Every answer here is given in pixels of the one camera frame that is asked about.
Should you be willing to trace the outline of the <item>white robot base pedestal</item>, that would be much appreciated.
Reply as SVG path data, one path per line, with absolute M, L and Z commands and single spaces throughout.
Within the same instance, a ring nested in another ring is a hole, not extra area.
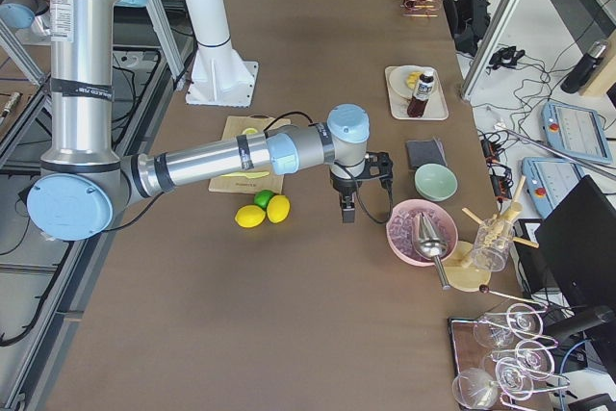
M 258 64 L 242 59 L 233 48 L 223 0 L 185 0 L 197 42 L 191 105 L 247 108 L 251 104 Z

